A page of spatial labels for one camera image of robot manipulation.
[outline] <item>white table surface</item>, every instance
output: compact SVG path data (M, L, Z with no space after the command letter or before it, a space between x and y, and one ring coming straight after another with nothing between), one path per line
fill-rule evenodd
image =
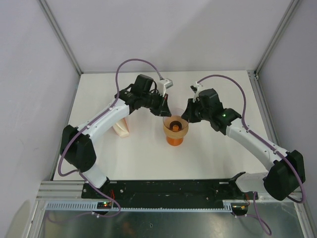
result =
M119 87L125 88L135 81L139 73L120 73ZM155 80L154 72L143 73ZM195 71L162 72L173 80L167 90L169 108L186 109L187 99L194 93L190 85L204 76L223 74L235 79L247 97L246 121L252 129L267 137L246 71ZM77 126L92 118L114 98L114 73L82 74L69 124ZM225 108L242 113L243 99L239 89L230 81L210 78L205 88L214 88ZM239 172L265 172L264 166L236 141L215 132L207 121L189 124L184 142L170 146L163 132L162 118L149 109L139 109L127 118L130 135L120 138L111 128L96 143L97 163L110 180L119 179L216 179L231 178ZM64 160L62 171L74 167ZM54 180L82 180L77 174L60 177L57 170Z

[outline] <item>white wall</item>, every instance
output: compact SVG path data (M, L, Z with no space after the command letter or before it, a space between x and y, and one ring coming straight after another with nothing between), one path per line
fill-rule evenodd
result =
M48 0L81 69L254 69L290 0ZM129 64L123 71L152 70Z
M78 75L35 0L0 1L0 237L20 237L48 177Z
M308 202L317 222L317 1L305 0L260 73L282 146L304 155Z

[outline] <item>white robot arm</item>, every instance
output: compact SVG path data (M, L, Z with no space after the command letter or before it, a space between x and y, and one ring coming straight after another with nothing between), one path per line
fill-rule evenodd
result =
M95 187L100 188L107 181L107 177L96 163L97 157L94 150L96 141L116 122L141 107L149 108L155 116L171 116L167 105L168 95L165 93L166 89L171 86L173 83L169 79L162 79L156 83L152 78L140 74L134 84L119 92L119 99L112 108L110 106L113 102L91 120L77 127L66 126L63 130L60 154L64 152L69 141L81 129L87 127L71 144L65 159L74 165ZM108 113L93 124L90 123L107 109L109 109Z
M292 164L301 181L305 181L303 156L298 151L294 150L290 153L271 141L261 138L265 142L264 144L243 126L242 117L236 111L231 108L223 108L214 89L204 90L203 86L198 83L191 88L195 92L195 96L188 99L182 118L191 123L201 120L209 121L215 131L220 131L239 142L268 170L268 173L241 173L236 184L242 192L264 192L266 190L275 199L283 200L299 186L294 173L276 154L277 152Z

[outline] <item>orange cup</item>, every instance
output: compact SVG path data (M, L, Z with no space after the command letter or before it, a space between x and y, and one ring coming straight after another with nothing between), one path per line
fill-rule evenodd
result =
M181 117L184 110L175 108L171 113L171 117L163 117L163 131L167 142L172 146L178 146L188 132L188 122Z

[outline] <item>black mounting plate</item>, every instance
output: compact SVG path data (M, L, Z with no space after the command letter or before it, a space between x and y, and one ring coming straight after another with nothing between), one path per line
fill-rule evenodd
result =
M100 191L111 196L124 208L211 209L223 208L223 200L245 200L246 193L228 179L198 180L118 180L105 183ZM83 185L82 198L104 199Z

